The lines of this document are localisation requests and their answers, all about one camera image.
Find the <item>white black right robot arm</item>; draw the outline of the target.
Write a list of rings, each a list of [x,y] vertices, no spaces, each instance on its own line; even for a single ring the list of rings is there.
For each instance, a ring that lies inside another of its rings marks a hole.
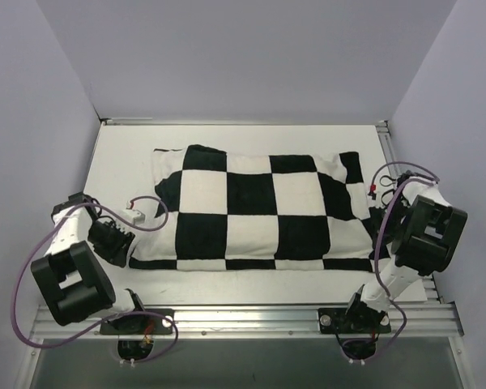
[[[353,294],[343,311],[345,326],[362,331],[380,324],[409,286],[443,272],[467,219],[467,212],[444,199],[435,178],[410,171],[401,175],[373,241],[374,278]]]

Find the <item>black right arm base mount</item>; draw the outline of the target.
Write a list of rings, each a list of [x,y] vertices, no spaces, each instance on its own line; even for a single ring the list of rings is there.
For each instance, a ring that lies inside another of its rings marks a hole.
[[[391,333],[390,320],[386,312],[370,308],[357,311],[347,308],[319,308],[318,326],[327,335],[372,335]]]

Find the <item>black white checkered pillowcase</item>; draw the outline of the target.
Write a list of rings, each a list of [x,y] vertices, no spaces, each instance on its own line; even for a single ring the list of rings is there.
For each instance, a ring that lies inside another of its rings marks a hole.
[[[358,152],[245,156],[190,145],[156,149],[151,162],[160,230],[133,243],[133,269],[373,269]]]

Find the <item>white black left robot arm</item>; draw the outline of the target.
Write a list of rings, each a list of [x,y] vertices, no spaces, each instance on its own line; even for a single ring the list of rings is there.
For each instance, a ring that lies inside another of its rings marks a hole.
[[[116,289],[105,263],[123,268],[134,234],[96,208],[98,202],[78,192],[54,206],[52,219],[61,228],[44,256],[34,260],[31,273],[56,323],[80,323],[107,310],[120,313],[119,324],[129,333],[147,325],[147,312],[131,289]]]

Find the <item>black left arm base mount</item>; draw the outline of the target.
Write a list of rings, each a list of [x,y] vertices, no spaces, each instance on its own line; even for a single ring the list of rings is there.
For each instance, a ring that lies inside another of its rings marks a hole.
[[[175,311],[170,308],[149,308],[149,314],[127,315],[100,325],[100,334],[109,336],[171,335]]]

